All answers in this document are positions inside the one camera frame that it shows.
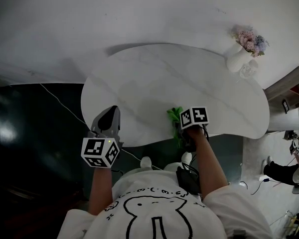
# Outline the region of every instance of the white table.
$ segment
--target white table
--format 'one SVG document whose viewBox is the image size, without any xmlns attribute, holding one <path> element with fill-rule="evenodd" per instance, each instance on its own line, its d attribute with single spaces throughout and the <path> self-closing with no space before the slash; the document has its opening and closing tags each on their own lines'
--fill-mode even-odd
<svg viewBox="0 0 299 239">
<path fill-rule="evenodd" d="M 260 138 L 269 124 L 268 102 L 254 79 L 231 73 L 220 55 L 183 45 L 123 50 L 95 68 L 81 96 L 88 127 L 112 105 L 121 110 L 126 147 L 171 139 L 166 111 L 179 106 L 207 106 L 209 134 Z"/>
</svg>

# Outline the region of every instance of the hand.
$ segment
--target hand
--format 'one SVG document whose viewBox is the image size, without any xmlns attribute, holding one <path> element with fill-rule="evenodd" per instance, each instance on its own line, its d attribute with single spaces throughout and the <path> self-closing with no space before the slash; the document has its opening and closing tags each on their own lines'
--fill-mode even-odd
<svg viewBox="0 0 299 239">
<path fill-rule="evenodd" d="M 195 141 L 202 139 L 202 137 L 205 137 L 203 130 L 198 125 L 190 126 L 186 129 L 186 133 Z"/>
</svg>

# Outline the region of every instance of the black pants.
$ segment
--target black pants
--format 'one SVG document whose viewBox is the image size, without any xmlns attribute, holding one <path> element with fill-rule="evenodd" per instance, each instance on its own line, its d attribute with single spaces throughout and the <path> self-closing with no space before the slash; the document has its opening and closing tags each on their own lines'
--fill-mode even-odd
<svg viewBox="0 0 299 239">
<path fill-rule="evenodd" d="M 273 161 L 269 165 L 265 166 L 264 174 L 269 176 L 270 178 L 280 181 L 282 183 L 286 183 L 289 185 L 298 185 L 293 181 L 294 172 L 299 168 L 299 165 L 292 166 L 281 166 L 275 164 Z"/>
</svg>

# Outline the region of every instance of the white shoe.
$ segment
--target white shoe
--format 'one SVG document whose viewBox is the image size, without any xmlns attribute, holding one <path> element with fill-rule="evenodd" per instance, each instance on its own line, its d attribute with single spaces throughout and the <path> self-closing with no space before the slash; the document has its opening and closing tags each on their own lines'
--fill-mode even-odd
<svg viewBox="0 0 299 239">
<path fill-rule="evenodd" d="M 261 174 L 264 174 L 265 166 L 267 165 L 267 160 L 263 160 L 263 163 L 261 164 Z"/>
<path fill-rule="evenodd" d="M 149 167 L 151 168 L 151 159 L 150 157 L 143 157 L 140 163 L 141 168 Z"/>
<path fill-rule="evenodd" d="M 183 154 L 183 156 L 181 157 L 181 162 L 185 163 L 186 165 L 189 165 L 191 163 L 192 159 L 193 159 L 193 157 L 192 157 L 191 153 L 185 152 Z"/>
<path fill-rule="evenodd" d="M 270 163 L 273 161 L 273 158 L 271 156 L 268 156 L 267 158 L 267 164 L 270 166 Z"/>
</svg>

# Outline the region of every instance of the white vase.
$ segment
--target white vase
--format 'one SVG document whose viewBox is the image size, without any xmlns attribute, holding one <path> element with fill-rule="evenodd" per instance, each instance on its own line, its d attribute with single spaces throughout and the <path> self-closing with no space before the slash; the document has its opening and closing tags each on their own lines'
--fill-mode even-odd
<svg viewBox="0 0 299 239">
<path fill-rule="evenodd" d="M 226 66 L 229 71 L 235 73 L 238 72 L 243 64 L 247 64 L 252 59 L 251 53 L 246 51 L 243 47 L 236 54 L 227 58 Z"/>
</svg>

